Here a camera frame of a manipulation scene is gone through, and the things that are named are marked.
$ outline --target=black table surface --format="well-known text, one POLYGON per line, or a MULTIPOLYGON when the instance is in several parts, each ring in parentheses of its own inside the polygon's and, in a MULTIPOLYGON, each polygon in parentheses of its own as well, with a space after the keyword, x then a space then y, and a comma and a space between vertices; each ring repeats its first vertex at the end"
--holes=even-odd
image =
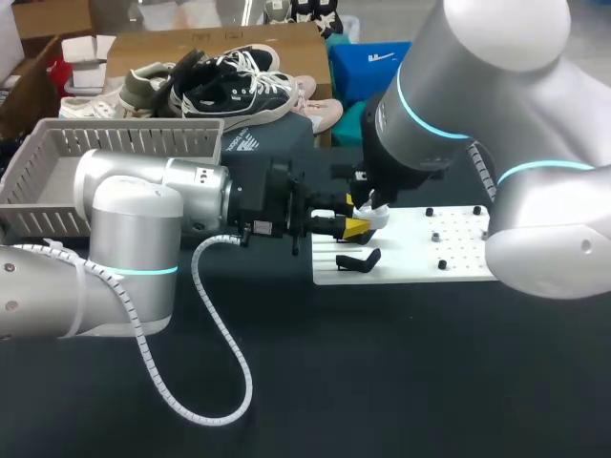
MULTIPOLYGON (((331 160, 295 164, 321 189, 331 160)), ((467 157, 401 206, 487 198, 467 157)), ((208 416, 242 372, 196 293, 150 344, 168 387, 208 416)), ((253 239, 202 257, 204 286, 248 360, 245 417, 198 427, 161 400, 134 340, 0 345, 0 457, 515 457, 611 455, 609 296, 552 302, 498 282, 316 286, 307 246, 253 239)))

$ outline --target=black sneaker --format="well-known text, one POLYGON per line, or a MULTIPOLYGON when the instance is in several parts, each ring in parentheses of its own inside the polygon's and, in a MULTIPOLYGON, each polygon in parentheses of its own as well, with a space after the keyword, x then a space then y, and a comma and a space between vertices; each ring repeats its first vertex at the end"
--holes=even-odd
POLYGON ((337 0, 314 0, 314 20, 325 39, 332 33, 344 33, 344 24, 337 13, 337 0))
POLYGON ((168 97, 168 107, 175 115, 182 116, 182 97, 186 92, 210 84, 225 73, 234 72, 236 66, 253 72, 276 72, 280 68, 280 56, 269 46, 248 45, 200 61, 180 79, 177 78, 168 97))
POLYGON ((267 0, 263 7, 264 24, 288 24, 292 18, 290 0, 267 0))
POLYGON ((311 22, 314 20, 314 3, 316 0, 291 0, 292 17, 295 22, 311 22))
POLYGON ((299 88, 291 76, 236 69, 185 93, 182 113, 184 117, 222 118, 227 132, 280 119, 298 97, 299 88))

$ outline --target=white plate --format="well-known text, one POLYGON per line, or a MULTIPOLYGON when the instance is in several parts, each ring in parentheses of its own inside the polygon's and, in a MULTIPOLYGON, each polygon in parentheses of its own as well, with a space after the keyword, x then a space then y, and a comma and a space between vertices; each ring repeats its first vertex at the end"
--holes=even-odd
MULTIPOLYGON (((312 270, 314 282, 326 284, 384 284, 437 281, 494 281, 485 259, 484 232, 490 216, 481 205, 481 215, 474 215, 474 206, 433 207, 433 216, 426 208, 392 208, 389 225, 377 231, 367 246, 338 243, 330 236, 312 236, 312 270), (432 241, 438 233, 441 241, 432 241), (382 259, 371 272, 338 271, 337 255, 365 260, 371 251, 380 248, 382 259), (446 270, 438 263, 445 260, 446 270)), ((333 213, 317 210, 317 217, 333 213)))

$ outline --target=cable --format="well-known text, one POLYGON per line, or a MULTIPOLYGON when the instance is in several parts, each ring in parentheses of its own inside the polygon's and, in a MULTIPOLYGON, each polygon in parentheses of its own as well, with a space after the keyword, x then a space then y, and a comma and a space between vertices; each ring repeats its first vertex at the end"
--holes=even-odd
POLYGON ((488 168, 486 167, 486 163, 484 162, 483 157, 479 153, 477 146, 481 145, 479 143, 474 143, 473 145, 471 145, 467 150, 467 153, 469 153, 471 160, 474 162, 475 169, 477 169, 479 178, 481 179, 484 188, 486 188, 488 197, 492 202, 494 202, 496 197, 495 182, 491 178, 490 173, 488 172, 488 168))
MULTIPOLYGON (((142 356, 142 360, 144 361, 149 375, 153 380, 153 384, 157 388, 163 400, 182 418, 204 427, 223 427, 238 420, 248 410, 250 402, 252 401, 253 391, 252 375, 250 373, 248 364, 246 363, 246 359, 238 348, 236 342, 231 337, 231 334, 229 334, 229 331, 223 324, 221 317, 217 313, 217 310, 212 305, 210 298, 203 289, 203 286, 201 285, 199 273, 199 262, 201 253, 206 248, 216 243, 230 243, 232 245, 240 245, 240 239, 232 236, 216 236, 201 243, 193 254, 193 259, 191 261, 191 274, 193 276, 193 282, 195 283, 196 288, 198 289, 198 293, 200 294, 201 299, 205 303, 206 308, 210 312, 214 323, 217 325, 219 331, 222 333, 225 340, 231 347, 231 350, 233 351, 234 355, 236 355, 236 358, 238 359, 238 362, 240 363, 240 366, 242 368, 244 381, 246 383, 244 399, 240 407, 238 407, 238 409, 232 414, 220 418, 208 418, 200 416, 196 413, 191 412, 177 401, 177 399, 172 395, 172 393, 170 393, 167 386, 165 385, 165 382, 161 379, 161 376, 159 375, 157 367, 155 366, 155 361, 153 361, 153 355, 151 354, 149 345, 147 344, 146 338, 144 337, 144 333, 142 332, 142 323, 140 322, 136 309, 132 304, 132 300, 130 299, 127 292, 123 289, 121 283, 111 273, 106 272, 104 270, 104 267, 100 267, 99 265, 95 264, 94 262, 91 262, 90 260, 87 260, 84 262, 84 264, 82 264, 88 273, 96 275, 108 286, 110 286, 111 289, 115 292, 118 299, 125 307, 125 311, 129 316, 130 322, 134 327, 134 330, 136 331, 137 346, 140 351, 140 355, 142 356)), ((80 258, 76 253, 69 253, 67 251, 64 251, 62 248, 57 248, 53 246, 14 245, 13 247, 20 248, 22 250, 26 250, 39 255, 49 256, 57 260, 62 260, 74 266, 77 266, 78 263, 83 262, 83 259, 80 258)))

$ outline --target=sneaker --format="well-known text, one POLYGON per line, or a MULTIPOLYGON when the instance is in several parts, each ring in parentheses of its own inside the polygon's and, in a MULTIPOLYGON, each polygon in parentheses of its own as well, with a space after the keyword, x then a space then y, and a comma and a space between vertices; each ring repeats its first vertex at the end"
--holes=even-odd
POLYGON ((184 117, 223 118, 228 132, 280 119, 298 97, 299 89, 291 76, 236 66, 234 72, 185 93, 182 112, 184 117))
POLYGON ((63 97, 59 117, 64 119, 112 119, 116 115, 120 89, 97 97, 63 97))
POLYGON ((337 13, 337 0, 314 0, 314 18, 325 39, 332 33, 344 33, 344 24, 337 13))
POLYGON ((344 107, 339 101, 332 98, 329 100, 305 100, 303 97, 299 97, 292 111, 312 121, 312 130, 317 135, 337 124, 344 114, 344 107))
POLYGON ((316 0, 291 0, 292 18, 295 22, 311 22, 314 20, 314 3, 316 0))
POLYGON ((287 24, 293 21, 290 0, 267 0, 263 7, 264 24, 287 24))
POLYGON ((170 79, 174 65, 156 62, 130 70, 118 98, 125 111, 125 116, 121 117, 151 117, 155 112, 155 95, 170 79))
POLYGON ((311 76, 295 76, 295 81, 299 88, 299 97, 305 100, 312 98, 316 92, 316 80, 311 76))
POLYGON ((248 45, 200 62, 175 81, 168 98, 170 110, 175 115, 182 116, 182 99, 185 93, 210 84, 226 73, 234 72, 236 65, 252 72, 276 72, 280 68, 280 56, 269 46, 248 45))

